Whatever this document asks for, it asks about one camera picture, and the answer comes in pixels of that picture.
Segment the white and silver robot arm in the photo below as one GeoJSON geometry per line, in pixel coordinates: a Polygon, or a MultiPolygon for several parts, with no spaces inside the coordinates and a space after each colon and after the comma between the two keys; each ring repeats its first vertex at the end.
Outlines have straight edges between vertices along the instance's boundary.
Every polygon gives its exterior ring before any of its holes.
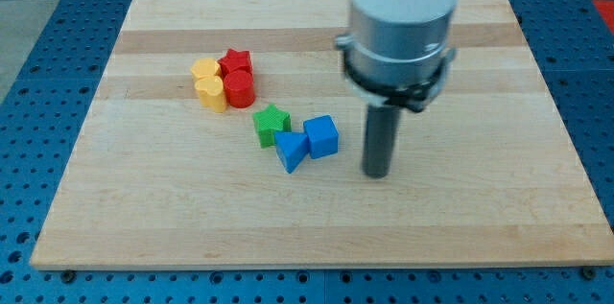
{"type": "Polygon", "coordinates": [[[458,0],[349,0],[336,46],[353,90],[375,107],[420,112],[441,92],[454,50],[448,31],[458,0]]]}

